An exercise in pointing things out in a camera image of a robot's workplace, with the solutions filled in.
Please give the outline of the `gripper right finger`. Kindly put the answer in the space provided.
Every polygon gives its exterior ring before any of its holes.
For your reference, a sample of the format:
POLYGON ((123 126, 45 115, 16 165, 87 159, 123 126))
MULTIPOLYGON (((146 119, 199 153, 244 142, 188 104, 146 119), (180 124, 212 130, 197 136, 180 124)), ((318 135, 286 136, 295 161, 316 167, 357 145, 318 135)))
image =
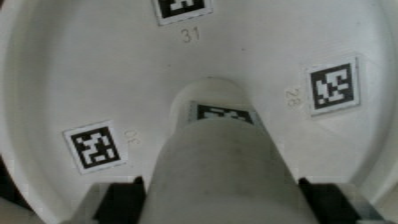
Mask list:
POLYGON ((313 183, 300 178, 299 188, 320 224, 386 224, 386 218, 350 185, 313 183))

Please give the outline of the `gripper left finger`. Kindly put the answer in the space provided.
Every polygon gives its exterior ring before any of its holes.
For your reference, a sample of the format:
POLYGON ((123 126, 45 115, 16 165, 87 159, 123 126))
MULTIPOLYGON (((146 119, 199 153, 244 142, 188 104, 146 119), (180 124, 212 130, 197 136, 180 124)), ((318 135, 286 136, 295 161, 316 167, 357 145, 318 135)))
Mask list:
POLYGON ((144 178, 94 183, 71 218, 61 224, 139 224, 146 202, 144 178))

